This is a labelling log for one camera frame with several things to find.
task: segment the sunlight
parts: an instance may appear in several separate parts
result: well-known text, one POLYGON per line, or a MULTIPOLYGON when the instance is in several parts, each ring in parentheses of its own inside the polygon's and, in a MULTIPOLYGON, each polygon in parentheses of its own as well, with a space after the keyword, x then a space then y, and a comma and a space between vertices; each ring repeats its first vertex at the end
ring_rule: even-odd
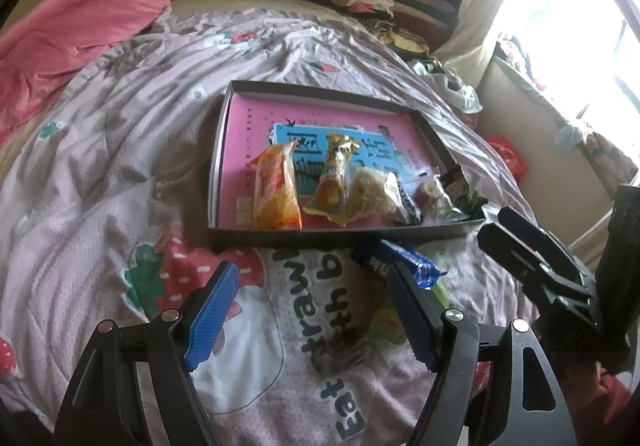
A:
POLYGON ((583 121, 638 156, 640 113, 613 80, 640 96, 640 44, 630 29, 616 53, 623 21, 614 0, 505 0, 497 19, 529 52, 533 76, 566 118, 587 108, 583 121))

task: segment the candy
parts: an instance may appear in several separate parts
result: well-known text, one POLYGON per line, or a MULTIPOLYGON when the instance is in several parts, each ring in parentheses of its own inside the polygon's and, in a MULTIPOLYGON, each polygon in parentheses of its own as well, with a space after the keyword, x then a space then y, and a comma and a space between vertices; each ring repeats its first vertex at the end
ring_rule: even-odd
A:
POLYGON ((351 258, 361 266, 370 267, 384 278, 386 278, 389 267, 398 262, 403 263, 409 268, 418 286, 422 289, 431 287, 442 276, 437 266, 423 254, 417 251, 408 251, 386 240, 357 246, 351 251, 351 258))
POLYGON ((344 226, 347 223, 347 165, 360 144, 346 134, 326 135, 329 149, 316 192, 304 207, 305 213, 323 215, 344 226))
POLYGON ((291 154, 297 140, 273 145, 256 157, 254 228, 261 230, 300 230, 296 178, 291 154))

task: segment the red plastic bag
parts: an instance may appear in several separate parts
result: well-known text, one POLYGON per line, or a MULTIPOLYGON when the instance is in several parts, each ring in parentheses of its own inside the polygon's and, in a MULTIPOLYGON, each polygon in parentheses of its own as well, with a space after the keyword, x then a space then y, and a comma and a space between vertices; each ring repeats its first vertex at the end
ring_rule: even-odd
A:
POLYGON ((520 155, 518 155, 513 148, 513 145, 511 145, 504 136, 491 137, 491 139, 488 139, 486 142, 491 145, 492 149, 500 154, 500 157, 503 158, 507 164, 507 168, 509 168, 509 171, 513 174, 516 182, 520 182, 527 173, 527 165, 525 165, 520 155))

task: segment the blue wrapper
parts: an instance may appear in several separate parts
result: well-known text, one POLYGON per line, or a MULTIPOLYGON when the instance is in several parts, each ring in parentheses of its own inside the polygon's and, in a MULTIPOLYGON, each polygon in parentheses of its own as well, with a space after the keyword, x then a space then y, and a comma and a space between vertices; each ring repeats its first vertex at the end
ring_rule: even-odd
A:
POLYGON ((364 267, 370 267, 385 278, 389 267, 402 262, 409 268, 418 286, 422 289, 435 285, 442 276, 437 266, 423 254, 401 248, 401 246, 386 240, 356 246, 351 251, 351 258, 354 262, 364 267))

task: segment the metal screw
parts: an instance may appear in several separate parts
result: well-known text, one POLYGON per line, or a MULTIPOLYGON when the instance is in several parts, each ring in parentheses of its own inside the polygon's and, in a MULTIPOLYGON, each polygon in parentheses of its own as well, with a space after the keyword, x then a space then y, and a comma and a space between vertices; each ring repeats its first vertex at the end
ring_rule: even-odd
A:
POLYGON ((447 309, 447 312, 444 315, 447 317, 447 320, 451 321, 460 321, 465 317, 465 315, 462 314, 462 311, 459 311, 458 309, 447 309))
POLYGON ((103 320, 98 323, 98 332, 111 332, 113 330, 113 321, 103 320))
POLYGON ((513 328, 518 332, 527 332, 529 330, 529 324, 524 320, 514 320, 513 328))
POLYGON ((164 321, 176 321, 180 317, 180 313, 175 309, 167 309, 162 313, 162 319, 164 321))

